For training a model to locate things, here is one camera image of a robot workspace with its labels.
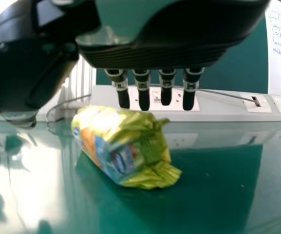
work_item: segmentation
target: glossy table surface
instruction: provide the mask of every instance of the glossy table surface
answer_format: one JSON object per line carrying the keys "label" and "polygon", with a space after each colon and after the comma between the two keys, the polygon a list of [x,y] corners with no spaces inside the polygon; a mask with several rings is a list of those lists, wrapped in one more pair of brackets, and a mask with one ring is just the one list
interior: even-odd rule
{"label": "glossy table surface", "polygon": [[281,123],[175,123],[173,187],[118,187],[70,122],[0,122],[0,234],[281,234]]}

